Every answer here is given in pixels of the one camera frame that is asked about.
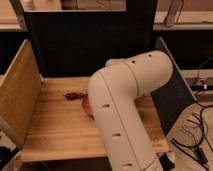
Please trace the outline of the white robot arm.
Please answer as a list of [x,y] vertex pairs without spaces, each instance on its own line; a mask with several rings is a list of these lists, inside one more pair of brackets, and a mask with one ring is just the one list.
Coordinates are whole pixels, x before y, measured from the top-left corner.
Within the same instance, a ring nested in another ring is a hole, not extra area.
[[163,171],[135,100],[164,86],[173,64],[161,51],[110,59],[89,80],[88,97],[113,171]]

